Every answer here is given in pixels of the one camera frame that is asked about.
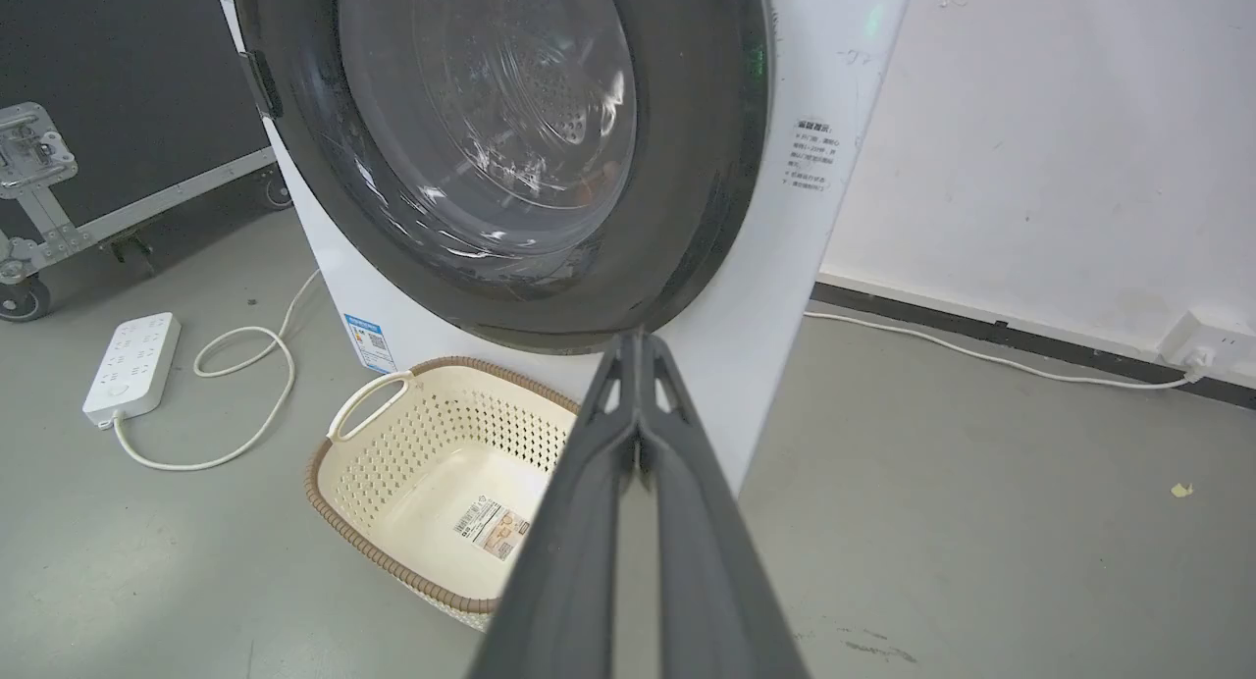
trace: white plastic basket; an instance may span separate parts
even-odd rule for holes
[[[401,392],[342,433],[355,407],[391,383]],[[344,403],[310,459],[305,493],[363,555],[482,631],[577,409],[487,361],[426,361]]]

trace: white wall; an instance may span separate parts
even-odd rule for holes
[[[1256,0],[912,0],[820,277],[1144,360],[1253,320]]]

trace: black baseboard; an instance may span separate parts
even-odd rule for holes
[[[953,313],[913,306],[913,304],[903,304],[901,300],[874,297],[874,295],[865,295],[863,291],[844,290],[842,286],[816,282],[811,290],[811,299],[831,306],[850,307],[854,311],[875,313],[878,316],[893,318],[894,321],[918,323],[918,325],[929,326],[929,329],[968,335],[970,339],[986,340],[988,344],[1001,344],[1001,346],[1025,353],[1042,354],[1042,356],[1055,358],[1055,360],[1071,361],[1074,365],[1094,366],[1095,370],[1110,372],[1113,375],[1142,380],[1142,383],[1171,383],[1182,375],[1179,370],[1171,366],[1133,360],[1133,358],[1088,349],[1079,346],[1079,344],[1068,344],[1064,340],[1049,339],[1046,335],[1026,334],[1024,330],[1010,329],[1005,321],[977,321],[975,318],[956,316]],[[1238,384],[1205,378],[1198,383],[1182,384],[1179,389],[1202,398],[1256,409],[1256,389],[1242,388]]]

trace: washing machine door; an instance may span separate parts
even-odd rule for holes
[[[579,353],[716,272],[767,120],[764,0],[236,0],[279,134],[446,321]]]

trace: electrical socket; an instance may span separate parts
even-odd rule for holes
[[[173,313],[154,313],[117,326],[92,379],[83,414],[108,429],[114,412],[129,418],[156,409],[175,360],[178,331]]]
[[[1189,360],[1203,358],[1210,374],[1221,374],[1247,358],[1256,348],[1252,334],[1242,318],[1220,311],[1193,307],[1161,340],[1159,353],[1171,365],[1192,366]]]

